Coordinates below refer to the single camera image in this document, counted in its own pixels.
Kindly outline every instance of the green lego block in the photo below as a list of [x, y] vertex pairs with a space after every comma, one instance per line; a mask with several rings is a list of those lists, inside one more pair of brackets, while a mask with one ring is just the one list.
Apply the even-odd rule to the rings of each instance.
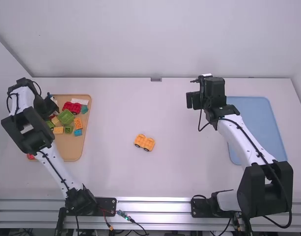
[[64, 126], [65, 134], [72, 134], [74, 127], [71, 125]]
[[50, 129], [53, 129], [55, 127], [55, 125], [50, 120], [47, 120], [46, 123]]
[[88, 112], [88, 107], [82, 106], [81, 112], [82, 112], [82, 114], [86, 114], [86, 112]]
[[65, 109], [57, 116], [57, 118], [63, 125], [68, 125], [73, 122], [75, 117], [69, 110]]

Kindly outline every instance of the orange lego block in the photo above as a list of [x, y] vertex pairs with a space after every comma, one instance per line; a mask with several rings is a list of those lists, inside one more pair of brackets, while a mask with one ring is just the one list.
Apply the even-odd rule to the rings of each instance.
[[51, 119], [51, 122], [52, 122], [55, 126], [57, 126], [58, 124], [60, 124], [60, 121], [58, 120], [57, 117], [53, 117], [53, 118]]
[[146, 141], [146, 136], [143, 134], [138, 134], [137, 137], [135, 138], [134, 144], [138, 148], [140, 147], [143, 148], [145, 141]]
[[154, 146], [155, 146], [155, 140], [152, 138], [148, 138], [148, 139], [146, 139], [146, 142], [145, 142], [143, 148], [145, 151], [152, 151]]
[[82, 121], [79, 117], [74, 119], [74, 124], [75, 124], [75, 129], [76, 130], [77, 129], [82, 129]]
[[63, 126], [61, 126], [61, 127], [54, 127], [53, 128], [53, 133], [54, 134], [63, 134], [63, 129], [64, 129]]

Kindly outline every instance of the metal frame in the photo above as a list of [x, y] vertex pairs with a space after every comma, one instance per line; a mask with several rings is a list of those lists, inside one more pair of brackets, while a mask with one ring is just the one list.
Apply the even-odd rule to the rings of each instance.
[[[190, 198], [117, 197], [117, 209], [127, 212], [147, 230], [223, 230], [228, 219], [192, 218]], [[0, 228], [56, 227], [58, 211], [64, 200], [0, 199]], [[251, 219], [254, 231], [301, 232], [301, 203], [293, 202], [291, 227], [283, 230], [263, 217]], [[271, 216], [279, 224], [286, 224], [288, 214]], [[103, 217], [79, 216], [81, 229], [107, 229]], [[140, 228], [120, 216], [108, 217], [115, 229]], [[67, 216], [65, 228], [76, 228], [73, 216]]]

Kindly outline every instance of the red toy vehicle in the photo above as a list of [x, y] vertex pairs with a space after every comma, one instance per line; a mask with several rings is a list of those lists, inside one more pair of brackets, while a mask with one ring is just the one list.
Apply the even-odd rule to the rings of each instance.
[[82, 105], [80, 103], [65, 102], [62, 111], [64, 111], [65, 109], [69, 110], [74, 115], [77, 115], [81, 112]]

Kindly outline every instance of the black mounting bracket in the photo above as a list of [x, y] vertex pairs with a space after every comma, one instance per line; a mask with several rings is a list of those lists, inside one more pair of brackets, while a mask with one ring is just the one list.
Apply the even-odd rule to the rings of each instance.
[[231, 218], [232, 211], [216, 211], [212, 198], [191, 200], [191, 215], [193, 218]]
[[[116, 198], [95, 198], [97, 208], [94, 209], [90, 214], [79, 214], [77, 216], [115, 216], [116, 214]], [[69, 212], [66, 207], [61, 207], [58, 212], [58, 220], [55, 229], [55, 236], [61, 236], [63, 231], [63, 223], [66, 216], [76, 216], [75, 213]]]
[[[95, 198], [97, 202], [97, 208], [94, 209], [90, 214], [79, 214], [77, 216], [103, 216], [103, 211], [105, 211], [105, 216], [115, 216], [116, 214], [116, 198]], [[68, 216], [75, 216], [75, 213], [69, 211], [66, 213]]]

